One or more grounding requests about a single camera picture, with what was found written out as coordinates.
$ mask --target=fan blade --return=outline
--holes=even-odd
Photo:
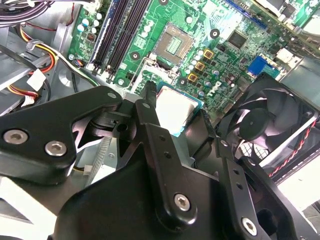
[[[274,127],[279,134],[298,124],[299,105],[293,97],[285,92],[275,90],[263,91],[267,97],[267,109],[275,115]]]

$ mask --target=cooling fan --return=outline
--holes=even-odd
[[[288,145],[287,140],[297,136],[310,119],[305,114],[309,109],[294,93],[263,73],[220,121],[217,132],[232,146],[236,157],[244,155],[240,145],[250,143],[250,155],[260,163],[255,149],[272,153],[279,146],[285,147],[283,143]]]

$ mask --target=motherboard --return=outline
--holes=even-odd
[[[81,10],[69,60],[137,95],[147,81],[165,84],[214,120],[262,72],[280,80],[303,56],[319,58],[299,34],[318,8],[317,0],[103,0]]]

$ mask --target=black ram slot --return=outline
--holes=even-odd
[[[127,52],[129,44],[135,36],[137,28],[142,17],[150,3],[150,0],[136,0],[132,6],[129,17],[125,23],[123,31],[112,51],[112,55],[108,61],[108,65],[113,71],[116,71]]]
[[[104,59],[110,50],[111,43],[115,39],[115,36],[118,32],[118,28],[120,27],[120,22],[123,19],[128,4],[129,0],[120,0],[116,6],[114,16],[110,22],[108,30],[105,33],[101,47],[98,50],[98,54],[95,60],[93,61],[93,64],[96,69],[102,66]]]

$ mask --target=fan grille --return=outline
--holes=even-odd
[[[252,152],[252,143],[245,142],[240,146],[240,149],[244,156],[250,157]],[[268,150],[261,148],[259,145],[254,145],[254,151],[256,155],[262,160],[268,156]]]

